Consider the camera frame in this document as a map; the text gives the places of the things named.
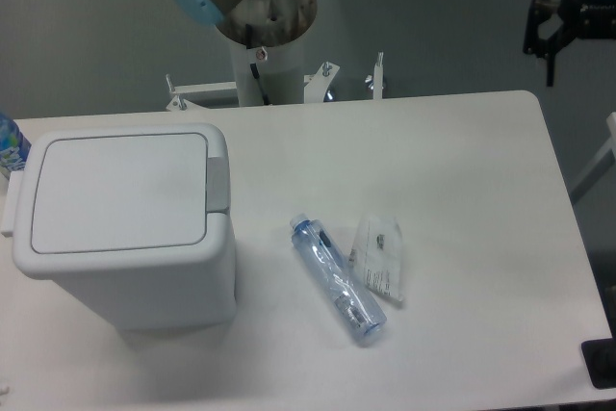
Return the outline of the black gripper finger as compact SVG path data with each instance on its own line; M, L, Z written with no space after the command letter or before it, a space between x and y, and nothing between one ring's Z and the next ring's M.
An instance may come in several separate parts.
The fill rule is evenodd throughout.
M546 85L552 87L555 75L555 56L558 53L556 31L549 38L542 39L540 26L550 20L558 10L559 4L552 0L530 0L526 17L523 52L543 59L547 63Z

